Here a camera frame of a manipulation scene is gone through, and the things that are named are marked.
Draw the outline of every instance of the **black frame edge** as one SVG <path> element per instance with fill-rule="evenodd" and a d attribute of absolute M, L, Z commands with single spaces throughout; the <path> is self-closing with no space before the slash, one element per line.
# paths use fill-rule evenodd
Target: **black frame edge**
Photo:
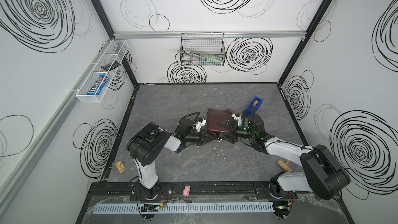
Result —
<path fill-rule="evenodd" d="M 140 85 L 231 85 L 231 84 L 278 84 L 277 82 L 197 82 L 197 83 L 139 83 Z"/>
<path fill-rule="evenodd" d="M 290 59 L 289 63 L 287 64 L 287 66 L 285 68 L 285 70 L 283 71 L 282 76 L 281 76 L 281 78 L 279 79 L 279 82 L 278 82 L 280 85 L 282 85 L 283 82 L 285 82 L 287 76 L 289 75 L 290 71 L 292 70 L 292 68 L 296 64 L 298 58 L 300 57 L 300 55 L 303 52 L 304 48 L 306 47 L 307 43 L 310 41 L 310 39 L 312 37 L 312 34 L 316 30 L 316 27 L 318 26 L 318 24 L 321 21 L 323 15 L 325 14 L 327 9 L 329 8 L 331 2 L 332 2 L 332 0 L 323 0 L 322 1 L 320 7 L 318 8 L 318 10 L 315 13 L 314 18 L 312 19 L 310 25 L 308 26 L 307 34 L 305 36 L 305 39 L 302 42 L 299 43 L 299 45 L 297 46 L 295 52 L 293 53 L 292 58 Z"/>
<path fill-rule="evenodd" d="M 112 166 L 113 166 L 113 161 L 116 158 L 117 150 L 119 149 L 119 145 L 120 145 L 120 143 L 122 141 L 122 137 L 123 137 L 124 131 L 126 129 L 127 122 L 128 122 L 128 120 L 130 118 L 131 110 L 132 110 L 132 107 L 134 105 L 134 101 L 135 101 L 135 98 L 137 96 L 138 89 L 139 89 L 139 86 L 134 89 L 134 92 L 131 95 L 129 104 L 127 105 L 126 112 L 125 112 L 125 114 L 123 116 L 122 123 L 120 124 L 119 131 L 117 132 L 117 136 L 116 136 L 115 142 L 113 143 L 113 147 L 112 147 L 111 153 L 109 154 L 109 157 L 108 157 L 108 160 L 106 162 L 105 169 L 102 172 L 102 176 L 101 176 L 101 180 L 100 181 L 107 181 L 108 177 L 109 177 L 109 174 L 111 173 Z"/>
<path fill-rule="evenodd" d="M 95 11 L 97 12 L 99 20 L 101 21 L 102 26 L 104 27 L 108 37 L 111 39 L 114 39 L 115 31 L 113 30 L 111 22 L 109 21 L 107 15 L 105 13 L 105 10 L 102 7 L 101 1 L 100 0 L 90 0 L 90 1 L 93 4 Z M 130 78 L 131 83 L 133 84 L 134 87 L 137 87 L 138 86 L 137 79 L 135 78 L 134 73 L 132 72 L 129 63 L 125 59 L 123 59 L 122 64 Z"/>
<path fill-rule="evenodd" d="M 290 107 L 289 102 L 287 102 L 286 97 L 285 97 L 285 94 L 284 94 L 284 92 L 282 91 L 282 88 L 281 88 L 280 85 L 278 85 L 278 90 L 279 90 L 279 93 L 281 94 L 281 97 L 283 98 L 283 102 L 285 102 L 285 105 L 286 105 L 287 110 L 289 111 L 290 117 L 292 118 L 293 123 L 294 123 L 295 126 L 296 126 L 296 130 L 297 130 L 297 132 L 298 132 L 298 134 L 299 134 L 299 136 L 300 136 L 300 138 L 301 138 L 301 140 L 302 140 L 302 143 L 303 143 L 305 146 L 307 146 L 307 145 L 308 145 L 308 142 L 307 142 L 307 139 L 306 139 L 305 136 L 304 136 L 304 132 L 302 132 L 301 127 L 300 127 L 300 124 L 299 124 L 299 122 L 297 121 L 296 116 L 294 115 L 293 110 L 292 110 L 292 108 Z"/>
<path fill-rule="evenodd" d="M 348 223 L 349 224 L 355 224 L 355 222 L 352 219 L 352 217 L 351 217 L 351 215 L 350 215 L 350 213 L 349 213 L 349 211 L 348 211 L 348 209 L 346 207 L 346 204 L 344 203 L 343 199 L 341 200 L 341 202 L 338 202 L 338 203 L 339 203 L 339 205 L 341 207 L 341 210 L 343 211 L 344 215 L 346 216 Z"/>
<path fill-rule="evenodd" d="M 97 12 L 97 15 L 106 31 L 108 34 L 109 38 L 115 38 L 115 32 L 113 31 L 111 22 L 109 21 L 108 17 L 106 16 L 105 10 L 102 7 L 102 4 L 100 0 L 90 0 L 91 3 L 93 4 L 93 7 L 95 11 Z"/>
<path fill-rule="evenodd" d="M 84 221 L 84 216 L 86 215 L 88 206 L 90 205 L 92 194 L 87 194 L 86 199 L 83 202 L 82 209 L 80 210 L 79 216 L 77 217 L 76 224 L 82 224 Z"/>

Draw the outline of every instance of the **wire mesh basket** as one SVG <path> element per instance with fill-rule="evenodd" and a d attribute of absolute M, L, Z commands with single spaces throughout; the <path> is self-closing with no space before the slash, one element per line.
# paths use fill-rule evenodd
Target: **wire mesh basket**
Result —
<path fill-rule="evenodd" d="M 181 33 L 181 65 L 224 66 L 224 33 Z"/>
<path fill-rule="evenodd" d="M 122 66 L 129 45 L 126 40 L 112 40 L 94 65 L 78 90 L 76 97 L 81 102 L 99 103 L 108 90 L 113 77 Z"/>

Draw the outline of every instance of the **wooden mallet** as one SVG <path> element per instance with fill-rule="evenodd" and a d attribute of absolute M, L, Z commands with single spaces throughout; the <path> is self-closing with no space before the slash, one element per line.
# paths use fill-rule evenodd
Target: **wooden mallet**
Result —
<path fill-rule="evenodd" d="M 289 162 L 290 162 L 290 161 L 287 160 L 286 163 L 284 163 L 282 160 L 279 159 L 279 161 L 276 162 L 276 163 L 279 164 L 279 166 L 281 166 L 282 169 L 284 169 L 286 172 L 292 172 L 292 169 L 291 169 L 289 166 L 287 166 L 287 164 L 288 164 Z"/>

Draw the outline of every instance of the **metal frame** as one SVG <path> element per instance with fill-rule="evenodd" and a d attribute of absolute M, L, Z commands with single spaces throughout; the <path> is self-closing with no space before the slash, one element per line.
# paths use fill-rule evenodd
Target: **metal frame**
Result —
<path fill-rule="evenodd" d="M 182 191 L 184 190 L 185 186 L 190 185 L 190 196 L 184 198 L 184 201 L 186 202 L 191 202 L 200 195 L 239 195 L 243 198 L 246 198 L 247 201 L 256 199 L 287 203 L 290 199 L 288 195 L 282 197 L 281 199 L 275 199 L 270 195 L 268 190 L 269 183 L 270 181 L 160 182 L 159 189 L 164 191 L 171 201 L 177 201 L 178 199 L 183 198 Z M 84 215 L 86 214 L 92 197 L 94 196 L 130 196 L 131 201 L 138 199 L 138 201 L 141 203 L 159 202 L 156 199 L 148 201 L 144 197 L 138 196 L 137 198 L 135 190 L 137 187 L 139 187 L 139 184 L 139 182 L 92 183 L 76 220 L 76 224 L 81 224 L 83 222 Z M 297 194 L 300 193 L 304 192 L 295 192 L 295 197 L 297 198 Z"/>
<path fill-rule="evenodd" d="M 95 10 L 97 11 L 97 14 L 99 18 L 101 19 L 105 30 L 107 31 L 109 37 L 113 38 L 124 38 L 124 39 L 130 39 L 130 38 L 180 38 L 180 34 L 184 33 L 185 31 L 182 32 L 114 32 L 112 29 L 112 26 L 110 24 L 110 21 L 108 20 L 106 13 L 101 5 L 101 2 L 99 0 L 91 0 Z M 309 42 L 312 34 L 314 33 L 317 25 L 321 21 L 324 13 L 326 12 L 327 8 L 331 4 L 332 0 L 323 0 L 321 3 L 320 8 L 318 9 L 317 13 L 315 14 L 313 20 L 311 21 L 311 24 L 307 30 L 307 32 L 304 31 L 226 31 L 224 32 L 224 37 L 225 38 L 241 38 L 241 37 L 300 37 L 303 38 L 302 42 L 300 42 L 299 46 L 296 48 L 296 51 L 294 52 L 291 60 L 289 61 L 286 69 L 284 70 L 278 84 L 279 91 L 281 93 L 281 96 L 284 99 L 284 102 L 286 104 L 286 107 L 289 110 L 289 113 L 291 115 L 291 118 L 293 122 L 295 123 L 296 129 L 303 141 L 304 144 L 308 144 L 306 141 L 306 138 L 300 128 L 299 123 L 297 122 L 296 118 L 293 115 L 292 109 L 288 102 L 286 101 L 286 98 L 281 90 L 281 85 L 283 82 L 286 80 L 287 76 L 289 75 L 291 69 L 293 68 L 294 64 L 296 63 L 297 59 L 301 55 L 302 51 L 304 50 L 306 44 Z M 139 84 L 137 83 L 131 68 L 128 66 L 126 60 L 123 60 L 123 65 L 133 83 L 133 85 L 136 87 L 136 90 L 134 92 L 134 96 L 130 100 L 129 106 L 127 108 L 127 111 L 123 117 L 122 120 L 122 125 L 119 129 L 119 133 L 117 136 L 117 141 L 114 144 L 114 147 L 112 148 L 111 151 L 111 156 L 108 159 L 107 162 L 107 169 L 104 171 L 102 175 L 102 182 L 96 182 L 92 183 L 90 190 L 87 194 L 86 200 L 82 206 L 81 212 L 79 214 L 79 217 L 77 219 L 76 223 L 81 223 L 83 221 L 83 217 L 87 211 L 87 208 L 90 204 L 90 201 L 93 196 L 100 195 L 100 196 L 121 196 L 121 195 L 130 195 L 132 196 L 132 192 L 135 189 L 134 183 L 109 183 L 105 182 L 107 180 L 107 177 L 109 176 L 110 169 L 112 168 L 112 163 L 115 158 L 117 148 L 119 147 L 121 138 L 123 136 L 124 129 L 127 124 L 127 120 L 129 118 L 131 108 L 134 104 L 134 98 L 137 93 Z M 269 199 L 269 195 L 267 195 L 267 187 L 263 187 L 263 185 L 266 185 L 266 181 L 260 181 L 260 182 L 160 182 L 160 187 L 165 188 L 165 187 L 172 187 L 172 194 L 170 198 L 173 198 L 173 194 L 175 191 L 178 191 L 179 193 L 176 193 L 176 197 L 181 197 L 181 191 L 183 189 L 183 186 L 185 185 L 191 185 L 191 192 L 190 195 L 200 195 L 200 194 L 242 194 L 242 191 L 245 191 L 245 193 L 252 194 L 256 196 L 256 198 L 260 199 Z M 354 223 L 353 219 L 351 218 L 345 204 L 343 201 L 341 201 L 340 206 L 345 213 L 347 220 L 349 223 Z"/>
<path fill-rule="evenodd" d="M 126 129 L 130 114 L 131 114 L 132 106 L 134 105 L 135 97 L 137 96 L 137 92 L 139 89 L 140 89 L 140 86 L 138 85 L 138 87 L 134 88 L 134 91 L 132 92 L 129 104 L 127 105 L 126 112 L 123 116 L 122 123 L 120 124 L 119 131 L 117 132 L 115 142 L 113 143 L 111 153 L 109 154 L 109 157 L 106 162 L 105 169 L 102 172 L 100 181 L 107 181 L 109 174 L 111 173 L 113 161 L 115 160 L 117 150 L 119 149 L 120 142 L 122 141 L 122 137 L 123 137 L 124 131 Z"/>
<path fill-rule="evenodd" d="M 287 76 L 289 75 L 290 71 L 296 64 L 296 62 L 297 62 L 298 58 L 300 57 L 301 53 L 303 52 L 304 48 L 307 46 L 307 43 L 310 41 L 312 34 L 316 30 L 316 27 L 318 27 L 319 22 L 321 22 L 322 17 L 325 14 L 325 12 L 327 11 L 327 9 L 329 8 L 331 2 L 332 2 L 332 0 L 323 0 L 322 1 L 320 7 L 318 8 L 318 10 L 315 13 L 314 18 L 312 19 L 310 25 L 308 26 L 307 35 L 306 35 L 305 39 L 302 42 L 300 42 L 300 44 L 297 46 L 295 52 L 293 53 L 292 58 L 290 59 L 285 70 L 283 71 L 282 76 L 278 82 L 280 85 L 282 85 L 285 82 Z"/>
<path fill-rule="evenodd" d="M 275 38 L 275 37 L 299 37 L 305 38 L 307 32 L 303 30 L 291 31 L 159 31 L 159 32 L 115 32 L 117 39 L 135 39 L 135 38 L 181 38 L 183 33 L 195 33 L 196 38 L 209 38 L 209 34 L 204 33 L 224 33 L 224 38 L 241 38 L 241 37 L 262 37 L 262 38 Z"/>

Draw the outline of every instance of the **wooden handle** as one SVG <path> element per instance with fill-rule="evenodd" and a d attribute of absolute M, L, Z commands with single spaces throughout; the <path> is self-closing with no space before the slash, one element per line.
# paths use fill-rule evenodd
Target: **wooden handle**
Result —
<path fill-rule="evenodd" d="M 282 169 L 284 169 L 286 172 L 292 172 L 292 169 L 287 166 L 286 163 L 284 163 L 282 160 L 279 160 L 277 164 L 279 164 L 279 166 L 281 166 Z"/>

